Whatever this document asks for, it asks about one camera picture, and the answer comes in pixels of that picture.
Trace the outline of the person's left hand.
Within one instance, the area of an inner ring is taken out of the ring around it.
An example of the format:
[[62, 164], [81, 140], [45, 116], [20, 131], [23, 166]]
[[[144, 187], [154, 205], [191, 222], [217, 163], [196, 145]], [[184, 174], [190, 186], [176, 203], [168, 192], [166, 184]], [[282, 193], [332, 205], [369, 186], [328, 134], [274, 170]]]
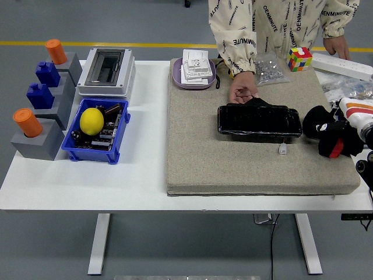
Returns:
[[341, 59], [351, 60], [349, 47], [344, 36], [324, 38], [323, 46], [330, 55], [337, 54]]

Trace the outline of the person's right hand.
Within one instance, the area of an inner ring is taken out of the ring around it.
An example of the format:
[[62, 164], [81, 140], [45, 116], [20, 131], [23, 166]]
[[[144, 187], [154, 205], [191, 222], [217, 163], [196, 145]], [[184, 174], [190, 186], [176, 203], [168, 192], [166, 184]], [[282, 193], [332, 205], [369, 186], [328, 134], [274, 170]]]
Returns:
[[244, 104], [253, 98], [259, 98], [254, 74], [250, 71], [236, 74], [230, 86], [228, 102]]

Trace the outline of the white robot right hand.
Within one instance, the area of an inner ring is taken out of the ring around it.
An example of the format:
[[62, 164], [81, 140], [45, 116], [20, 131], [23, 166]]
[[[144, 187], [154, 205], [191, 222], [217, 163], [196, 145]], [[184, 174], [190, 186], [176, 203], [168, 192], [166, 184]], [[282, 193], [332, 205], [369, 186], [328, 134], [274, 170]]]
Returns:
[[343, 97], [338, 102], [342, 120], [323, 122], [315, 126], [317, 132], [346, 132], [348, 127], [355, 128], [365, 143], [372, 142], [372, 103]]

